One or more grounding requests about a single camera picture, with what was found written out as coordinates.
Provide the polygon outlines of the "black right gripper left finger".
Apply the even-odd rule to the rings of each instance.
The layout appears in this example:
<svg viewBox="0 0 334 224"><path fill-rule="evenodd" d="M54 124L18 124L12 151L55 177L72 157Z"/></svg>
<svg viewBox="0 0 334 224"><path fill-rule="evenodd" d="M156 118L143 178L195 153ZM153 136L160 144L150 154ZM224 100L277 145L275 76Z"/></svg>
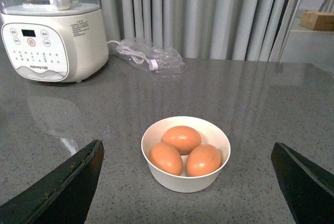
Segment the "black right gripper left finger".
<svg viewBox="0 0 334 224"><path fill-rule="evenodd" d="M104 147L94 140L1 206L1 223L85 223Z"/></svg>

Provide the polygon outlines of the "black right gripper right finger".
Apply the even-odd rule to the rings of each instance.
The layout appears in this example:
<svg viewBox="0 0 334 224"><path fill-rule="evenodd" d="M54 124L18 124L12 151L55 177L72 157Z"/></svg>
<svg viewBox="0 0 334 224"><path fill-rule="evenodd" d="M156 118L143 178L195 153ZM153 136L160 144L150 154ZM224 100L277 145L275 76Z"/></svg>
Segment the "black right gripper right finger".
<svg viewBox="0 0 334 224"><path fill-rule="evenodd" d="M333 174L276 142L271 162L296 223L333 223Z"/></svg>

